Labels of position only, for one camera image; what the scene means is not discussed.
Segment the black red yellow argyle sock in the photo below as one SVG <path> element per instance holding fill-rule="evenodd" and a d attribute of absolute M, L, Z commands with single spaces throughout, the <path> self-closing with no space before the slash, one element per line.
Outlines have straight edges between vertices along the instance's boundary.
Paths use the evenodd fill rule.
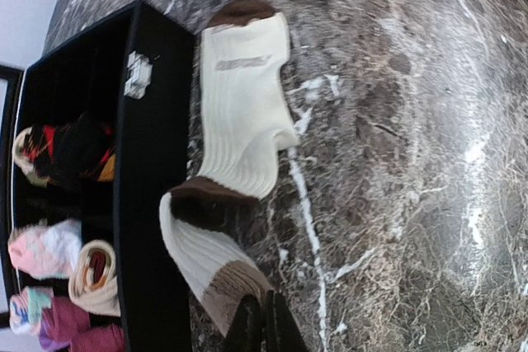
<path fill-rule="evenodd" d="M 39 178 L 70 191 L 83 180 L 110 182 L 115 175 L 114 129 L 87 112 L 69 124 L 33 125 L 22 154 Z"/>

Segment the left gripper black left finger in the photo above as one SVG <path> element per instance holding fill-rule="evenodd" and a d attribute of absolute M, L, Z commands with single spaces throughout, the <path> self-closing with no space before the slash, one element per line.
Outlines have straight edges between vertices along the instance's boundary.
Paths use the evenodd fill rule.
<path fill-rule="evenodd" d="M 228 333 L 223 352 L 258 352 L 262 342 L 261 305 L 252 295 L 240 301 Z"/>

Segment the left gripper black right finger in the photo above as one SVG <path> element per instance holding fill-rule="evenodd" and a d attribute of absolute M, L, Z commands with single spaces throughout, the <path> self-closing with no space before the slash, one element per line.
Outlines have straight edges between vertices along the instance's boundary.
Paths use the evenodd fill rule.
<path fill-rule="evenodd" d="M 266 295 L 266 351 L 309 352 L 285 298 L 273 290 Z"/>

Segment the white brown striped sock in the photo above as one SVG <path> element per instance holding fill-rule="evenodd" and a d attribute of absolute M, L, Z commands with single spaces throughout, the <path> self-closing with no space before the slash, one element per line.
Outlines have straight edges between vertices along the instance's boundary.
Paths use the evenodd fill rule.
<path fill-rule="evenodd" d="M 222 334 L 244 297 L 262 307 L 271 290 L 225 229 L 271 193 L 279 152 L 299 142 L 280 80 L 289 57 L 287 21 L 267 2 L 234 0 L 210 19 L 200 50 L 202 163 L 159 204 L 167 251 Z"/>

